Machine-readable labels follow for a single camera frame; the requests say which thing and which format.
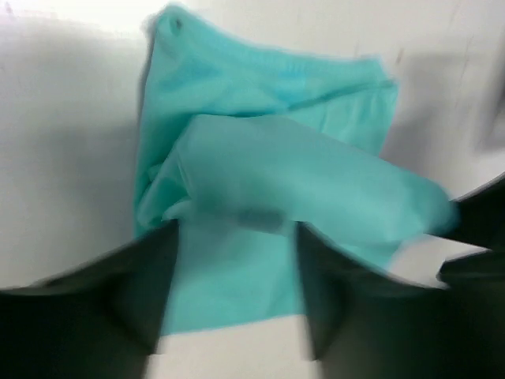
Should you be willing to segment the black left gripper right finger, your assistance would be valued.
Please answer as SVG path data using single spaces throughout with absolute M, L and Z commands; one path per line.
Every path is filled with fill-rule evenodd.
M 503 253 L 445 262 L 436 288 L 374 272 L 304 224 L 296 251 L 321 377 L 503 377 Z

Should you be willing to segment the green t-shirt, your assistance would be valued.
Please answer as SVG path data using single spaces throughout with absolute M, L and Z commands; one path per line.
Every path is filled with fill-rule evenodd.
M 163 335 L 301 313 L 298 222 L 378 269 L 457 222 L 438 184 L 380 158 L 397 96 L 376 58 L 255 47 L 179 6 L 157 16 L 133 209 L 137 235 L 180 223 Z

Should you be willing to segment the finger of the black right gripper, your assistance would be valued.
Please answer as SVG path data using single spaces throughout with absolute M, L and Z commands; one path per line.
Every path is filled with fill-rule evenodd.
M 449 286 L 504 279 L 504 175 L 453 202 L 459 219 L 437 236 L 482 251 L 443 263 L 439 279 Z

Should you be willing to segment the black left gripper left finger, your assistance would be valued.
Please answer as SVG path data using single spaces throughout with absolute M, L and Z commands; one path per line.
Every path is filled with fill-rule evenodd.
M 142 378 L 161 336 L 179 226 L 1 292 L 4 378 Z

